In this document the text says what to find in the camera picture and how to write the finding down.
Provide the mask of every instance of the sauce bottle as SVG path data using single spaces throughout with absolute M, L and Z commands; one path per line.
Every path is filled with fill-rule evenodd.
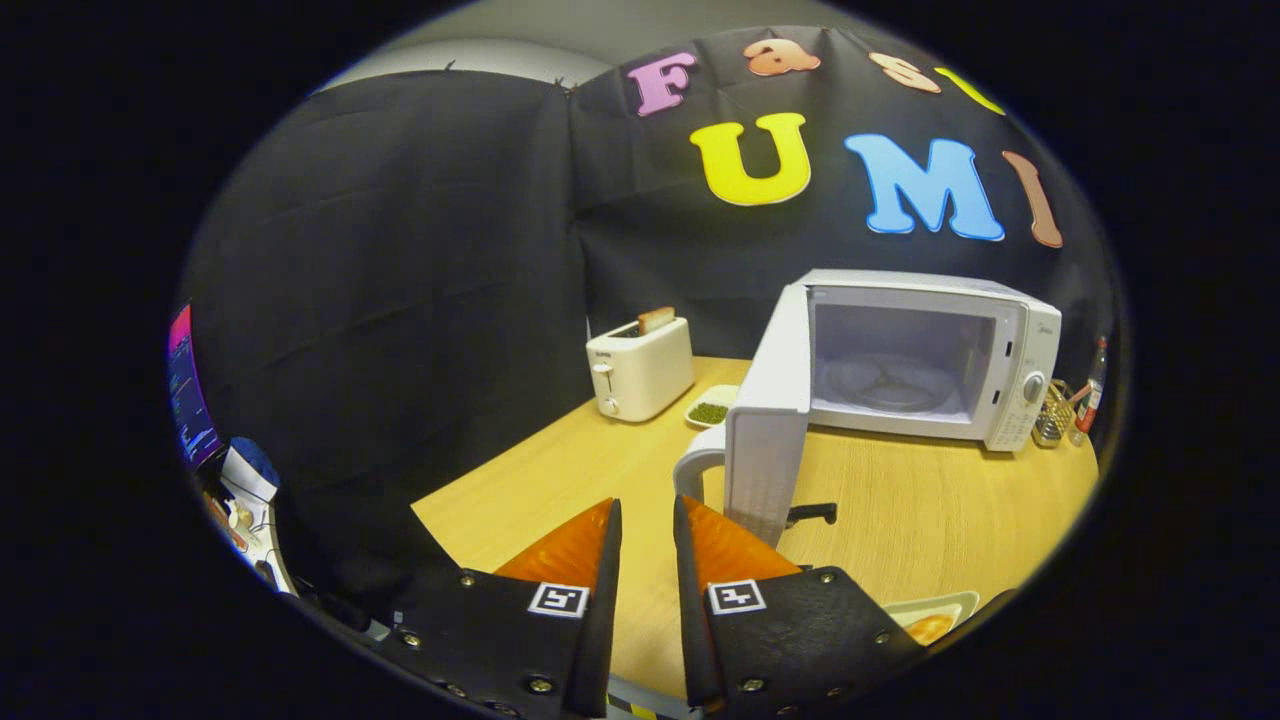
M 1098 404 L 1102 402 L 1102 384 L 1107 378 L 1107 338 L 1098 338 L 1098 348 L 1093 352 L 1093 365 L 1089 368 L 1089 395 L 1080 401 L 1075 413 L 1075 420 L 1068 430 L 1068 439 L 1079 447 L 1084 443 L 1084 437 L 1093 427 L 1093 418 L 1098 414 Z

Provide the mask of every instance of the pink letter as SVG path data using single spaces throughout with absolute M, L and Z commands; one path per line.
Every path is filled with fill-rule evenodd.
M 643 118 L 658 110 L 680 105 L 684 97 L 667 88 L 676 87 L 684 90 L 689 87 L 689 73 L 685 72 L 684 65 L 692 65 L 695 63 L 698 63 L 698 58 L 694 58 L 691 54 L 677 53 L 648 65 L 640 65 L 627 73 L 627 77 L 636 81 L 636 86 L 640 87 L 640 108 L 636 110 L 636 114 Z

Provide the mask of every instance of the ceiling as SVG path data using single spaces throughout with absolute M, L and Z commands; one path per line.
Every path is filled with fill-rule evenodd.
M 740 27 L 841 26 L 817 0 L 480 0 L 426 22 L 384 50 L 442 40 L 506 38 L 620 65 L 667 45 Z

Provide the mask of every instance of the wooden table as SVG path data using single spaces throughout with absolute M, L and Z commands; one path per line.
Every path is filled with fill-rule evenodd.
M 623 423 L 595 401 L 413 503 L 466 568 L 492 571 L 605 497 L 622 500 L 622 551 L 611 671 L 685 697 L 672 539 L 671 470 L 699 428 L 685 409 L 737 384 L 748 360 L 695 357 L 694 387 L 657 418 Z M 977 591 L 986 602 L 1023 583 L 1083 509 L 1098 469 L 1088 443 L 1034 442 L 991 454 L 977 442 L 810 428 L 792 505 L 837 502 L 838 520 L 804 520 L 778 551 L 844 568 L 887 605 Z M 723 468 L 704 474 L 723 509 Z

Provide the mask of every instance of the microwave control panel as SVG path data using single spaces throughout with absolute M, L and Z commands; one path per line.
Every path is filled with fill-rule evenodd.
M 1027 445 L 1039 415 L 1057 361 L 1062 315 L 1057 309 L 1033 304 L 1027 313 L 1019 363 L 1011 369 L 1000 421 L 983 445 L 997 452 L 1015 452 Z

